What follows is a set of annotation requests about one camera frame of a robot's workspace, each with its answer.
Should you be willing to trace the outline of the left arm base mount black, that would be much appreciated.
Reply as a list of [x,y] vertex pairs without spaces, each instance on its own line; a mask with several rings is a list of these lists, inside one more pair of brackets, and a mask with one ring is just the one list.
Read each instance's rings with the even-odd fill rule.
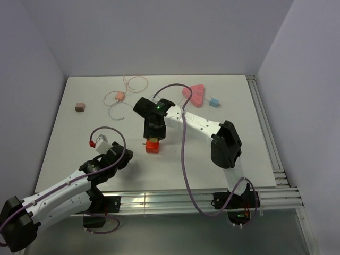
[[[112,213],[119,213],[121,205],[121,196],[104,196],[100,200],[94,201],[90,208],[82,212],[83,214],[83,227],[84,230],[91,234],[109,234],[118,230],[121,222],[120,220],[112,215]],[[109,220],[116,222],[116,226],[113,229],[106,231],[99,231],[104,227]]]

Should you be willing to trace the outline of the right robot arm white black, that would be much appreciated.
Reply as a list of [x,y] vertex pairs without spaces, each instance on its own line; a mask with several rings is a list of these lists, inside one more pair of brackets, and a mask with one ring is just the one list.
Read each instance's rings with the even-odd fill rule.
[[133,110],[144,119],[143,137],[158,144],[166,137],[166,128],[184,130],[210,145],[210,158],[225,173],[231,204],[242,207],[248,201],[250,184],[244,178],[241,166],[241,139],[230,121],[219,123],[185,111],[167,99],[155,103],[140,98]]

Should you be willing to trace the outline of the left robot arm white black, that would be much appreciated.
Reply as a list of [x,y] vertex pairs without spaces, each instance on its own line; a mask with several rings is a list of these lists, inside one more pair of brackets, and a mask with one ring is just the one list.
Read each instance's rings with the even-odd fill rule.
[[50,188],[24,199],[7,199],[1,209],[1,246],[15,253],[64,218],[82,212],[103,213],[106,199],[97,186],[125,168],[132,157],[133,151],[113,142],[106,153],[86,161]]

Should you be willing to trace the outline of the blue plug adapter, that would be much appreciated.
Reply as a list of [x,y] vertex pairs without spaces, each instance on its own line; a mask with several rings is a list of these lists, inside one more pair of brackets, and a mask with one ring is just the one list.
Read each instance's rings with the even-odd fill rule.
[[220,102],[216,98],[211,98],[209,101],[209,105],[214,108],[218,108],[220,106]]

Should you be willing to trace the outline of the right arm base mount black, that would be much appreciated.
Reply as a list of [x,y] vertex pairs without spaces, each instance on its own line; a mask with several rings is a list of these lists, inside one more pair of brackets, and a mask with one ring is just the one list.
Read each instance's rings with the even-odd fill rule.
[[[220,210],[230,196],[230,192],[215,192],[211,205]],[[252,216],[259,210],[261,206],[258,192],[245,191],[242,195],[232,195],[227,210],[228,219],[232,224],[244,226],[249,223]]]

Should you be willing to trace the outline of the brown plug adapter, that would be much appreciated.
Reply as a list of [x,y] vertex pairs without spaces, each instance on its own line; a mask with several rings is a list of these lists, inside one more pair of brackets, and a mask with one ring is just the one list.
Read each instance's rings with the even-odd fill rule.
[[75,111],[76,111],[77,113],[82,113],[82,112],[84,112],[84,111],[85,111],[85,108],[86,108],[85,103],[76,103],[76,105],[75,105]]

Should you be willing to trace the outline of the aluminium rail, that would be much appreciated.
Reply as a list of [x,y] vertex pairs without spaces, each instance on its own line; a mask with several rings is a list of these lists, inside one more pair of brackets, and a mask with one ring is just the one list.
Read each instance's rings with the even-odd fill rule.
[[274,177],[276,180],[276,189],[281,189],[281,191],[275,191],[275,199],[287,200],[287,202],[279,202],[280,205],[297,204],[298,207],[303,207],[303,202],[297,187],[291,187],[284,167],[282,165],[281,158],[278,153],[278,149],[269,126],[268,118],[264,106],[262,104],[258,87],[256,84],[255,75],[247,75],[246,80],[251,92],[251,96],[256,108],[258,119],[260,122],[262,134],[266,143],[267,151],[273,168]]
[[[259,189],[257,190],[263,210],[285,210],[301,209],[297,204],[280,205],[279,202],[287,200],[275,199],[274,192],[281,189]],[[199,208],[205,213],[216,213],[212,205],[213,193],[226,192],[222,189],[194,189],[193,197]],[[86,192],[78,195],[71,194],[61,197],[60,193],[38,200],[42,193],[36,194],[32,199],[25,198],[24,203],[27,205],[32,202],[33,205],[28,211],[37,214],[38,219],[54,219],[57,217],[68,217],[74,214],[81,214],[90,208],[90,197]],[[153,192],[104,192],[101,196],[121,196],[120,212],[112,213],[118,215],[155,215],[155,214],[186,214],[195,213],[197,210],[192,204],[190,196],[185,190],[168,190]]]

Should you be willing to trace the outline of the aluminium front rail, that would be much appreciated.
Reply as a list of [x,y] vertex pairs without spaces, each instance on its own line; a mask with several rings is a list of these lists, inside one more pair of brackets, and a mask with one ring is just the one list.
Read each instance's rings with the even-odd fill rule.
[[[280,205],[279,202],[287,200],[275,199],[274,192],[281,189],[259,189],[257,190],[263,210],[285,210],[301,209],[297,204]],[[193,197],[199,208],[205,213],[216,213],[212,205],[213,193],[226,192],[222,189],[194,189]],[[38,219],[54,219],[57,217],[68,217],[74,214],[81,214],[90,208],[90,197],[86,192],[78,195],[71,194],[61,197],[60,193],[38,200],[42,193],[36,194],[32,199],[25,198],[24,203],[27,205],[32,202],[33,205],[28,211],[37,214]],[[101,196],[121,196],[120,212],[112,213],[118,215],[155,215],[155,214],[186,214],[195,213],[197,210],[192,204],[190,196],[185,190],[168,190],[153,192],[104,192]]]

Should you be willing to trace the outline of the pink charger block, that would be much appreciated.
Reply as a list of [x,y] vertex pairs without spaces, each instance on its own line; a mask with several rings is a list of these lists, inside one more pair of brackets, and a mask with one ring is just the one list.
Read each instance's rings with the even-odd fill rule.
[[124,99],[125,99],[125,93],[121,91],[117,92],[117,94],[115,95],[115,100],[117,102],[123,102]]

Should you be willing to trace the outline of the red cube socket adapter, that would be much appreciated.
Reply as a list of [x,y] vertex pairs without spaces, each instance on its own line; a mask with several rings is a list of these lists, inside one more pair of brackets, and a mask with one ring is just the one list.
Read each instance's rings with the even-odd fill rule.
[[147,140],[144,145],[145,145],[145,151],[148,154],[158,154],[160,151],[159,142],[150,142]]

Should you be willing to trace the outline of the yellow plug adapter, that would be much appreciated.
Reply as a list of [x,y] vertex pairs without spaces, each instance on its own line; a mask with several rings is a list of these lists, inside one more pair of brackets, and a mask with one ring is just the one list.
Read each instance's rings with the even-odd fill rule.
[[148,141],[151,142],[151,143],[158,143],[159,139],[158,138],[149,138]]

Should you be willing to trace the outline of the pink triangular power strip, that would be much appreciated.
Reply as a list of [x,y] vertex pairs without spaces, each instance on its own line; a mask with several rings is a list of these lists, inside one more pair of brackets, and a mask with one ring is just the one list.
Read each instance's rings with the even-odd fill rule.
[[[204,98],[204,92],[205,92],[205,87],[203,84],[196,84],[190,87],[193,95],[190,98],[190,102],[192,103],[193,106],[196,108],[199,108],[202,106],[203,103],[203,98]],[[190,96],[190,90],[188,88],[183,88],[182,90],[182,95],[185,98],[189,98]]]

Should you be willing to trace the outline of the aluminium right side rail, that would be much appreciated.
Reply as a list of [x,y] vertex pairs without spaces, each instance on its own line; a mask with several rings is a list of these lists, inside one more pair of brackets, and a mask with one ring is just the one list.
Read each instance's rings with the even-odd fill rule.
[[281,189],[281,191],[275,191],[275,199],[287,200],[287,202],[279,202],[280,205],[297,204],[298,207],[303,207],[303,202],[297,187],[291,187],[284,167],[282,165],[281,158],[278,153],[278,149],[269,126],[268,118],[264,106],[262,104],[258,87],[256,84],[255,75],[247,75],[246,80],[251,92],[251,96],[256,108],[258,119],[260,122],[262,134],[266,143],[267,151],[273,168],[274,177],[276,180],[276,189]]

